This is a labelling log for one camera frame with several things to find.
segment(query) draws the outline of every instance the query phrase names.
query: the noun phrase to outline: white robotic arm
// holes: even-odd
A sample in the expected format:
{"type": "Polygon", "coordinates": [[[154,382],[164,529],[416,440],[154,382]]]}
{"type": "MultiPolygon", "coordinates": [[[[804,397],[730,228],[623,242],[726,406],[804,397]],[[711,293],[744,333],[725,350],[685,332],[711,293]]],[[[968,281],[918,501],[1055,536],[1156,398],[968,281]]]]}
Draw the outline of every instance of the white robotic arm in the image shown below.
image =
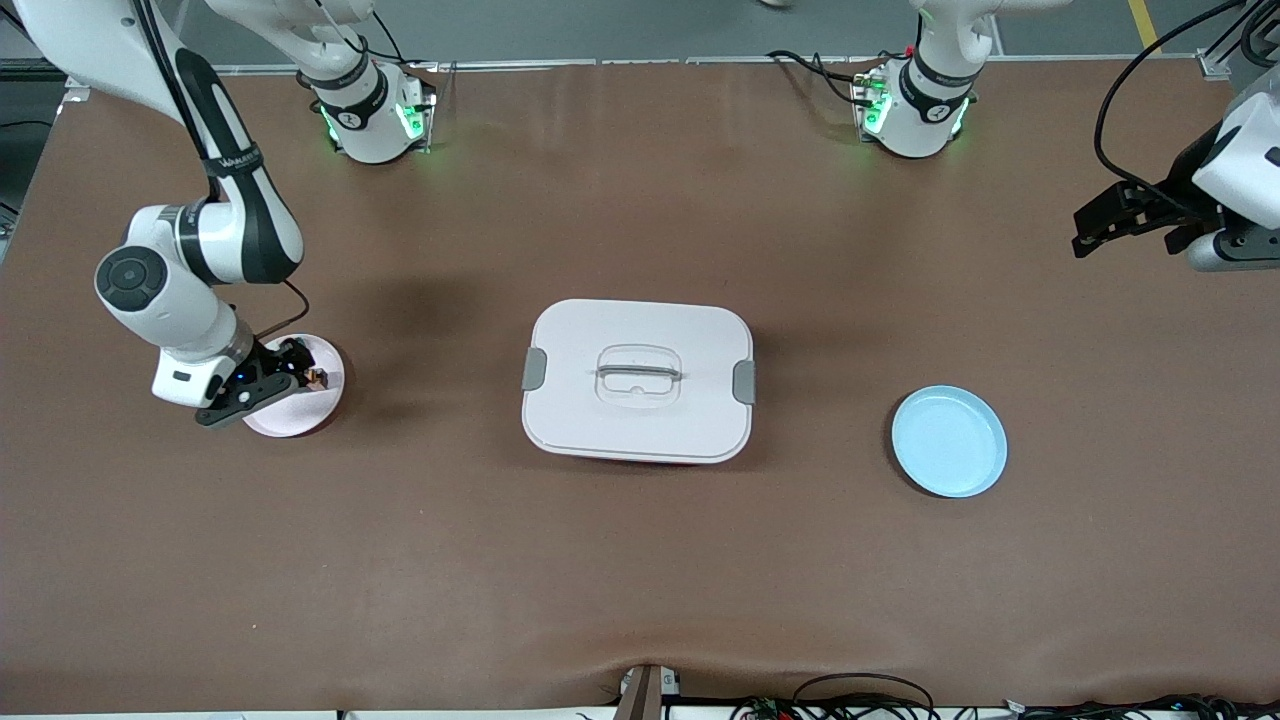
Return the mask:
{"type": "Polygon", "coordinates": [[[372,14],[374,0],[206,3],[297,63],[320,99],[334,142],[353,160],[387,163],[430,142],[435,88],[371,58],[349,27],[372,14]]]}
{"type": "Polygon", "coordinates": [[[863,135],[906,158],[942,150],[960,129],[969,91],[995,45],[992,18],[1005,10],[1060,8],[1071,0],[910,0],[920,36],[910,58],[895,58],[855,91],[863,135]]]}
{"type": "Polygon", "coordinates": [[[1123,179],[1076,210],[1071,246],[1085,258],[1119,237],[1172,228],[1165,249],[1185,252],[1196,270],[1280,268],[1277,187],[1280,68],[1272,68],[1178,155],[1165,179],[1123,179]]]}
{"type": "Polygon", "coordinates": [[[302,260],[302,236],[212,68],[151,0],[17,0],[32,40],[69,76],[182,122],[225,201],[138,210],[99,265],[108,311],[160,347],[152,392],[228,424],[302,389],[306,347],[265,350],[214,295],[220,283],[279,283],[302,260]]]}

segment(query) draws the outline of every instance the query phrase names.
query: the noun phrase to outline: light blue plate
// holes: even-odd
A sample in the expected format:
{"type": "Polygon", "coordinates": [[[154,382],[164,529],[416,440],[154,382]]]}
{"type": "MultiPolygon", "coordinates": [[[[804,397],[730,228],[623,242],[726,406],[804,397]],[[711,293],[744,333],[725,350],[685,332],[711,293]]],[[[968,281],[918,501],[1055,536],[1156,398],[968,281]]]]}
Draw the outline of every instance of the light blue plate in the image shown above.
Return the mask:
{"type": "Polygon", "coordinates": [[[932,386],[897,407],[893,452],[922,488],[942,497],[973,497],[996,484],[1009,442],[996,411],[980,397],[932,386]]]}

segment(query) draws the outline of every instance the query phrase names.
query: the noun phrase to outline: white storage box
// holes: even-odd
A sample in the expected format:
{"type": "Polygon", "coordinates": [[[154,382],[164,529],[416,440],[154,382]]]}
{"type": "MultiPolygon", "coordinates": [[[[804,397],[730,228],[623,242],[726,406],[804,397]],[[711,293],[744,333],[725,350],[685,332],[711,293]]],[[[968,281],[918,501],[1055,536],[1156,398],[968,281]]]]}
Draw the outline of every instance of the white storage box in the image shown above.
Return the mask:
{"type": "Polygon", "coordinates": [[[534,325],[522,384],[548,452],[722,462],[751,434],[751,332],[723,307],[564,300],[534,325]]]}

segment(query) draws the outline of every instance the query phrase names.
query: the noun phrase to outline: cable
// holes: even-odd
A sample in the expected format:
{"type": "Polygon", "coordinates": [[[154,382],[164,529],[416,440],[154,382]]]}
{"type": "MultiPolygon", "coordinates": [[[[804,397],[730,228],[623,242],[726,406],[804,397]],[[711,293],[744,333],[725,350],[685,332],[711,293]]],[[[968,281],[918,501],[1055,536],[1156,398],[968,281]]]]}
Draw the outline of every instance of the cable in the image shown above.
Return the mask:
{"type": "Polygon", "coordinates": [[[302,311],[298,313],[297,315],[287,319],[287,320],[280,320],[279,323],[275,323],[274,325],[266,328],[265,331],[255,334],[253,340],[262,340],[264,337],[266,337],[269,334],[275,334],[275,333],[283,331],[284,328],[292,325],[293,323],[297,323],[302,318],[306,318],[307,313],[311,311],[311,301],[307,300],[307,296],[303,295],[302,291],[298,290],[298,287],[296,284],[293,284],[291,281],[284,281],[284,284],[288,286],[288,288],[293,291],[293,295],[297,295],[298,300],[302,301],[302,311]]]}
{"type": "MultiPolygon", "coordinates": [[[[160,76],[164,78],[165,87],[169,88],[169,95],[173,97],[173,102],[178,108],[178,115],[182,118],[182,124],[187,128],[187,135],[191,136],[192,145],[196,146],[196,154],[200,155],[201,160],[207,160],[209,150],[205,147],[205,142],[200,138],[200,132],[196,129],[196,119],[191,114],[191,108],[187,105],[187,97],[182,92],[182,86],[178,85],[178,76],[174,73],[173,64],[169,61],[169,51],[165,50],[164,40],[160,37],[160,26],[156,22],[155,8],[151,5],[151,0],[132,0],[132,5],[134,14],[138,15],[138,24],[142,27],[142,37],[147,41],[151,56],[160,68],[160,76]]],[[[218,181],[214,177],[210,177],[209,201],[218,202],[220,199],[221,188],[218,186],[218,181]]]]}
{"type": "MultiPolygon", "coordinates": [[[[1267,1],[1267,3],[1280,3],[1280,0],[1265,0],[1265,1],[1267,1]]],[[[1167,202],[1172,208],[1178,209],[1179,213],[1183,213],[1184,215],[1187,215],[1189,218],[1198,218],[1198,219],[1210,220],[1210,222],[1215,222],[1216,220],[1216,218],[1204,217],[1201,213],[1197,213],[1197,211],[1192,210],[1187,205],[1183,205],[1178,200],[1174,200],[1167,193],[1165,193],[1162,190],[1157,188],[1155,184],[1152,184],[1152,183],[1142,179],[1137,174],[1134,174],[1134,173],[1132,173],[1132,172],[1121,168],[1120,165],[1117,165],[1114,161],[1111,161],[1110,158],[1107,158],[1106,150],[1102,149],[1102,131],[1106,128],[1107,110],[1111,109],[1111,101],[1115,100],[1116,91],[1120,90],[1120,86],[1124,85],[1124,82],[1126,79],[1129,79],[1129,76],[1132,76],[1133,72],[1138,68],[1138,65],[1140,65],[1143,60],[1146,60],[1148,56],[1151,56],[1152,53],[1155,53],[1156,50],[1158,50],[1162,45],[1165,45],[1170,40],[1172,40],[1172,38],[1178,37],[1179,35],[1187,32],[1188,29],[1190,29],[1190,28],[1193,28],[1193,27],[1203,23],[1204,20],[1208,20],[1210,18],[1215,18],[1215,17],[1217,17],[1217,15],[1220,15],[1220,14],[1230,10],[1231,8],[1236,8],[1236,6],[1243,5],[1243,4],[1244,4],[1244,0],[1226,0],[1225,3],[1217,5],[1216,8],[1206,10],[1206,12],[1196,15],[1194,18],[1184,22],[1183,24],[1175,27],[1174,29],[1169,31],[1167,33],[1162,35],[1158,40],[1156,40],[1147,49],[1144,49],[1142,53],[1139,53],[1133,60],[1129,61],[1128,65],[1125,65],[1124,70],[1120,72],[1120,74],[1116,77],[1115,82],[1111,83],[1111,88],[1107,90],[1106,96],[1102,99],[1102,105],[1098,108],[1098,119],[1097,119],[1097,123],[1093,127],[1093,154],[1098,156],[1098,161],[1102,163],[1103,168],[1111,170],[1116,176],[1119,176],[1119,177],[1121,177],[1121,178],[1124,178],[1124,179],[1126,179],[1126,181],[1137,184],[1138,187],[1146,190],[1147,192],[1155,195],[1156,197],[1158,197],[1160,200],[1167,202]]]]}
{"type": "Polygon", "coordinates": [[[9,22],[12,22],[14,24],[14,27],[17,27],[18,29],[20,29],[23,35],[26,35],[27,37],[31,37],[31,35],[27,33],[27,26],[22,24],[22,18],[19,18],[18,15],[10,13],[9,8],[5,8],[4,5],[0,5],[0,13],[4,13],[4,17],[9,18],[9,22]]]}
{"type": "MultiPolygon", "coordinates": [[[[1253,10],[1257,10],[1258,6],[1266,1],[1267,0],[1257,0],[1257,3],[1254,3],[1252,8],[1245,8],[1244,10],[1242,10],[1240,17],[1235,18],[1235,22],[1231,23],[1231,27],[1226,28],[1222,32],[1222,35],[1220,35],[1219,38],[1215,40],[1213,44],[1208,46],[1208,50],[1204,51],[1204,56],[1208,58],[1210,55],[1212,55],[1213,51],[1217,50],[1217,46],[1221,45],[1222,42],[1226,42],[1226,38],[1231,37],[1231,33],[1235,32],[1235,28],[1240,27],[1240,23],[1243,23],[1245,18],[1248,18],[1249,14],[1253,13],[1253,10]]],[[[1239,36],[1236,36],[1235,42],[1230,47],[1224,50],[1221,55],[1219,55],[1217,61],[1221,63],[1222,60],[1225,60],[1226,56],[1231,54],[1231,50],[1235,50],[1236,47],[1239,47],[1239,45],[1240,45],[1240,38],[1239,36]]]]}
{"type": "Polygon", "coordinates": [[[773,59],[787,58],[788,60],[795,60],[796,63],[800,64],[800,67],[803,67],[804,69],[809,70],[810,73],[818,73],[818,74],[820,74],[823,77],[823,79],[827,81],[827,87],[829,87],[831,91],[836,94],[836,97],[840,97],[841,100],[844,100],[845,102],[849,102],[850,105],[858,105],[859,108],[870,108],[872,106],[872,102],[869,100],[863,100],[861,97],[851,97],[849,95],[845,95],[838,87],[836,87],[836,81],[837,79],[841,81],[841,82],[854,82],[855,81],[854,76],[849,76],[849,74],[844,74],[844,73],[833,73],[833,72],[828,70],[827,65],[824,65],[822,63],[822,55],[819,55],[817,53],[813,54],[813,61],[812,63],[809,60],[805,60],[800,55],[796,55],[795,53],[792,53],[790,50],[774,50],[773,53],[769,53],[765,56],[767,58],[773,58],[773,59]]]}
{"type": "Polygon", "coordinates": [[[387,40],[392,44],[392,50],[396,53],[396,56],[399,58],[401,64],[404,64],[404,54],[399,51],[399,42],[396,42],[396,36],[392,35],[392,31],[387,29],[387,23],[383,22],[378,10],[374,10],[374,19],[378,22],[378,27],[383,28],[383,35],[385,35],[387,40]]]}
{"type": "Polygon", "coordinates": [[[49,120],[17,120],[17,122],[13,122],[13,123],[0,124],[0,129],[3,129],[3,128],[15,128],[15,127],[19,127],[19,126],[45,126],[46,128],[51,128],[51,127],[54,127],[54,123],[51,123],[49,120]]]}
{"type": "Polygon", "coordinates": [[[813,678],[812,680],[805,680],[804,683],[800,683],[800,687],[796,688],[794,693],[791,693],[791,702],[796,702],[797,700],[800,700],[800,693],[804,692],[805,688],[810,688],[819,683],[829,683],[832,680],[884,680],[888,683],[897,683],[900,685],[906,685],[913,691],[924,696],[924,700],[928,701],[929,707],[933,707],[933,696],[929,694],[929,691],[924,689],[916,683],[913,683],[911,680],[899,678],[897,675],[886,675],[883,673],[832,673],[829,675],[819,675],[817,678],[813,678]]]}
{"type": "Polygon", "coordinates": [[[1253,12],[1248,13],[1244,26],[1240,28],[1240,55],[1260,68],[1274,68],[1276,61],[1267,58],[1253,46],[1253,36],[1258,31],[1262,20],[1271,17],[1280,9],[1280,0],[1262,0],[1253,12]]]}
{"type": "MultiPolygon", "coordinates": [[[[819,69],[818,65],[814,65],[809,60],[805,60],[804,58],[801,58],[800,55],[796,55],[795,53],[792,53],[790,50],[774,50],[773,53],[767,53],[764,56],[765,58],[773,58],[774,60],[777,60],[778,58],[786,58],[788,60],[796,61],[801,68],[809,70],[810,73],[817,73],[819,76],[823,74],[822,69],[819,69]]],[[[846,76],[844,73],[833,73],[831,70],[827,70],[827,74],[832,79],[838,79],[841,82],[854,82],[854,76],[846,76]]]]}

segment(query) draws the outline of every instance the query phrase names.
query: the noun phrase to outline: brown table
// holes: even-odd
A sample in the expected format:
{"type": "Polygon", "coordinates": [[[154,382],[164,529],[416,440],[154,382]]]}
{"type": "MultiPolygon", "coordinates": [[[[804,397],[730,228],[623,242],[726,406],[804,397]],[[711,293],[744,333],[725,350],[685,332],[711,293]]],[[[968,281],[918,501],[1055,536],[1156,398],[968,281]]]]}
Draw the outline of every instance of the brown table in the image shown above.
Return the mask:
{"type": "MultiPolygon", "coordinates": [[[[296,441],[151,397],[93,268],[202,176],[174,123],[68,106],[0,281],[0,710],[594,703],[641,661],[703,694],[882,670],[945,703],[1270,700],[1280,274],[1196,274],[1157,236],[1071,258],[1117,70],[995,64],[924,161],[763,65],[463,74],[434,151],[385,167],[332,154],[291,78],[232,79],[307,234],[297,328],[355,368],[296,441]],[[746,450],[538,451],[520,373],[564,297],[745,318],[746,450]],[[1004,419],[983,496],[928,497],[887,454],[931,383],[1004,419]]],[[[1115,156],[1160,176],[1229,96],[1152,63],[1115,156]]],[[[256,327],[294,309],[225,296],[256,327]]]]}

